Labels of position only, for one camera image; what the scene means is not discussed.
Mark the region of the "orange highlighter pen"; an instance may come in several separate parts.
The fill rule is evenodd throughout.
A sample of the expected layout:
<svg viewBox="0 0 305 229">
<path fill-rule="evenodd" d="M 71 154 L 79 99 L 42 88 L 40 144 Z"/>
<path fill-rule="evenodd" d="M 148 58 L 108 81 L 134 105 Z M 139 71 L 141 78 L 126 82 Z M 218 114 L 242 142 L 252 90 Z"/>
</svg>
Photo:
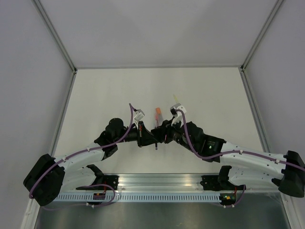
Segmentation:
<svg viewBox="0 0 305 229">
<path fill-rule="evenodd" d="M 163 115 L 162 115 L 161 109 L 159 107 L 157 107 L 155 109 L 155 112 L 156 112 L 155 114 L 159 115 L 159 126 L 161 126 L 163 123 Z"/>
</svg>

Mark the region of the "red pink pen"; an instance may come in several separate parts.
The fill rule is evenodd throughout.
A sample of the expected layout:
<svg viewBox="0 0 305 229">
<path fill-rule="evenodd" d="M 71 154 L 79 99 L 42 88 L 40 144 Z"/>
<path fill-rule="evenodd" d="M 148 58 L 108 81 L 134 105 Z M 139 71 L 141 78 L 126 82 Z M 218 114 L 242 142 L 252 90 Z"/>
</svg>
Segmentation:
<svg viewBox="0 0 305 229">
<path fill-rule="evenodd" d="M 155 114 L 155 128 L 159 126 L 159 115 Z"/>
</svg>

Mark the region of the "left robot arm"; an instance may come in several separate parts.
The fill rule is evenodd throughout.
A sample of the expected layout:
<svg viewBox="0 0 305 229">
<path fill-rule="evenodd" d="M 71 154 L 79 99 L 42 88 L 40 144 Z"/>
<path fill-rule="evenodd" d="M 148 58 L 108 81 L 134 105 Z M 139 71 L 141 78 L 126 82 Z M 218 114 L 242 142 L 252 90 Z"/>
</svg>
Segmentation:
<svg viewBox="0 0 305 229">
<path fill-rule="evenodd" d="M 160 130 L 148 130 L 143 121 L 132 119 L 126 127 L 122 119 L 111 119 L 87 149 L 58 158 L 42 155 L 23 181 L 29 197 L 43 207 L 61 192 L 72 189 L 98 190 L 106 186 L 110 190 L 112 187 L 104 183 L 104 173 L 95 163 L 111 157 L 118 150 L 118 144 L 125 142 L 136 142 L 138 147 L 158 144 Z"/>
</svg>

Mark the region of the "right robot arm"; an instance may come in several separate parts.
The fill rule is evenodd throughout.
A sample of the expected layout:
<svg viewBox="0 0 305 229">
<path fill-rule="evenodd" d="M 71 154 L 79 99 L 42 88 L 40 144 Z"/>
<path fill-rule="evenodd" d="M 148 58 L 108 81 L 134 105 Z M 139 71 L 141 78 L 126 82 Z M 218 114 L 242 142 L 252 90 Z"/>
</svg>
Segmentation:
<svg viewBox="0 0 305 229">
<path fill-rule="evenodd" d="M 295 151 L 285 154 L 251 151 L 207 135 L 193 122 L 172 125 L 164 121 L 151 133 L 160 143 L 174 141 L 203 161 L 221 163 L 217 184 L 222 189 L 243 185 L 276 187 L 295 198 L 305 196 L 305 163 Z"/>
</svg>

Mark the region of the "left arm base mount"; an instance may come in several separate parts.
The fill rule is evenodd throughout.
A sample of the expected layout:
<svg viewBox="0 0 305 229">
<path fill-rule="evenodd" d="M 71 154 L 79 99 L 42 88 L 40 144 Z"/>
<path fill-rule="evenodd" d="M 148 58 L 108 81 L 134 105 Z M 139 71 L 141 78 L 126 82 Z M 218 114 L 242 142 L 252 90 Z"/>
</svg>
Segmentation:
<svg viewBox="0 0 305 229">
<path fill-rule="evenodd" d="M 114 190 L 117 190 L 119 184 L 118 175 L 104 175 L 102 183 L 111 186 Z"/>
</svg>

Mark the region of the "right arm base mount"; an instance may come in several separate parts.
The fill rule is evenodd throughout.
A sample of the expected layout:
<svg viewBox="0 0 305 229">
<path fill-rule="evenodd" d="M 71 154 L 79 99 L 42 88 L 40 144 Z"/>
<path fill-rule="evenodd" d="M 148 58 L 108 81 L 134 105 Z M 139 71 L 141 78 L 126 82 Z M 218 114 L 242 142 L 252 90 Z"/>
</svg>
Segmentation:
<svg viewBox="0 0 305 229">
<path fill-rule="evenodd" d="M 201 176 L 201 186 L 208 191 L 239 191 L 246 190 L 244 185 L 234 185 L 229 181 L 228 176 L 203 175 Z"/>
</svg>

